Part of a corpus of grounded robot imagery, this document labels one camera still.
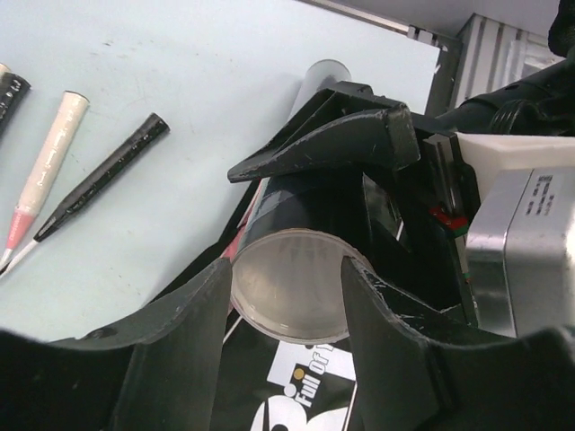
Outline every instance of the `black grip handle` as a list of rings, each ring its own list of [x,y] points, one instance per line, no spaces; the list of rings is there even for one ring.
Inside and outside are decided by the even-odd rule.
[[[62,200],[46,223],[38,230],[34,240],[41,242],[85,208],[114,178],[123,172],[147,147],[170,128],[158,115],[152,113],[124,144],[86,177]]]
[[[4,133],[20,102],[30,90],[30,84],[21,76],[5,72],[0,79],[0,136]]]

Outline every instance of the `white cylinder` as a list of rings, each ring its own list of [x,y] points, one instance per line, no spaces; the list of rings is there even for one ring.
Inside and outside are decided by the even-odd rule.
[[[26,181],[26,186],[16,211],[30,216],[39,213],[50,188],[58,175],[58,171],[74,134],[80,125],[89,101],[77,92],[64,92],[62,102],[57,110],[56,119],[48,132],[46,141],[40,150],[38,159]]]
[[[0,64],[0,76],[5,74],[6,72],[10,72],[10,68],[8,68],[8,66],[6,65]]]
[[[289,113],[292,118],[297,114],[309,100],[328,85],[336,84],[339,81],[349,81],[351,73],[348,68],[337,60],[320,60],[314,63],[305,73],[302,86],[297,93],[294,107]]]

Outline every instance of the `label sticker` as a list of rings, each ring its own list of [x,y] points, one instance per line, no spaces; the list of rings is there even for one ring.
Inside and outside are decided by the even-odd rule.
[[[562,185],[562,175],[537,175],[527,187],[525,216],[546,217],[557,206],[556,201]]]

